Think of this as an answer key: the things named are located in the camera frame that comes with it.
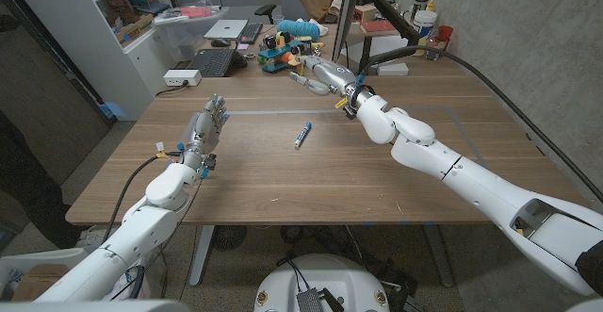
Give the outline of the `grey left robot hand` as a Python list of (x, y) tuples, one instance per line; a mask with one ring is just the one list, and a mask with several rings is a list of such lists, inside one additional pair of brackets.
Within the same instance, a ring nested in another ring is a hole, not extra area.
[(220, 140), (220, 132), (230, 117), (222, 96), (214, 94), (205, 104), (193, 125), (190, 139), (179, 162), (193, 170), (200, 169)]

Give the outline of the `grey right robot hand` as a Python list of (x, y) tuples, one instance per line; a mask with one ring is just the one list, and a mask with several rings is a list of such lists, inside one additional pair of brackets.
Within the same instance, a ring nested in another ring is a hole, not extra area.
[(348, 68), (317, 56), (302, 56), (299, 61), (308, 67), (317, 80), (290, 72), (289, 77), (319, 96), (338, 94), (348, 99), (356, 91), (356, 75)]

